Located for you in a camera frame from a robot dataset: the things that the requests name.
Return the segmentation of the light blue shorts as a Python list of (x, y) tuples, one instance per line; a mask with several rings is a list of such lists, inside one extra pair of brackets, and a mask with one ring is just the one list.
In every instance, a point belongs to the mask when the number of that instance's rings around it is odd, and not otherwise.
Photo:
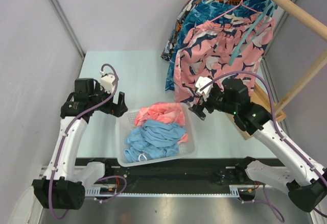
[(125, 139), (129, 148), (124, 155), (129, 163), (173, 157), (179, 153), (179, 144), (187, 141), (186, 129), (178, 123), (148, 119), (131, 130)]

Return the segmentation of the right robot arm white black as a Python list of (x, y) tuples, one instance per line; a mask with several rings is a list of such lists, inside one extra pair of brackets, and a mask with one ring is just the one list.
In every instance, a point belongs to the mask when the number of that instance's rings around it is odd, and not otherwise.
[(192, 112), (201, 119), (205, 119), (204, 109), (232, 115), (240, 130), (268, 147), (286, 167), (277, 169), (247, 157), (236, 170), (236, 179), (242, 184), (251, 180), (267, 184), (285, 193), (302, 211), (313, 211), (326, 197), (326, 167), (289, 138), (270, 112), (250, 100), (247, 86), (241, 80), (229, 79), (221, 90), (210, 78), (199, 77), (195, 87), (200, 99), (190, 108)]

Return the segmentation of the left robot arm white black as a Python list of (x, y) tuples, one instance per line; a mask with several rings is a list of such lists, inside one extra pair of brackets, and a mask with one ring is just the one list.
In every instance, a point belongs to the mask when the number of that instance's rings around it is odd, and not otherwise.
[(44, 208), (78, 210), (88, 187), (97, 180), (107, 183), (112, 179), (112, 169), (102, 162), (89, 162), (79, 173), (75, 173), (75, 162), (80, 141), (94, 112), (115, 117), (127, 112), (123, 92), (119, 93), (118, 102), (113, 102), (117, 81), (112, 73), (103, 74), (99, 81), (75, 80), (74, 91), (61, 107), (60, 131), (50, 163), (41, 179), (32, 182), (34, 194)]

